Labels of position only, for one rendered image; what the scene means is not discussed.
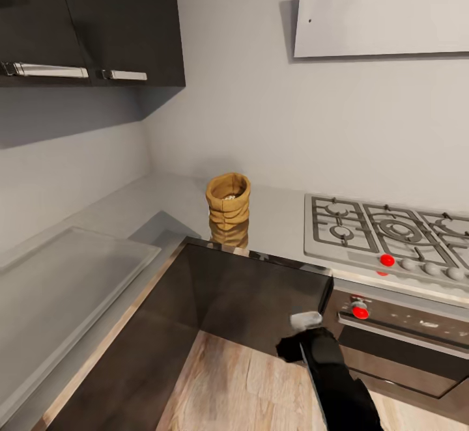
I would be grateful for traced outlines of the popcorn bag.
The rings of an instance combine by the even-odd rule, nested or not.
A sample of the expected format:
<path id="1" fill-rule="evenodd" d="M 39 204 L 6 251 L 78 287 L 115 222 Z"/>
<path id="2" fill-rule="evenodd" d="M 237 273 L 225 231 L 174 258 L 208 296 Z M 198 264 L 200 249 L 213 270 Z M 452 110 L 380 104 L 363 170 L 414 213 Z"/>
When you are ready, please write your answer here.
<path id="1" fill-rule="evenodd" d="M 240 173 L 217 176 L 206 187 L 209 218 L 221 230 L 247 221 L 251 182 Z M 230 199 L 233 197 L 232 199 Z"/>

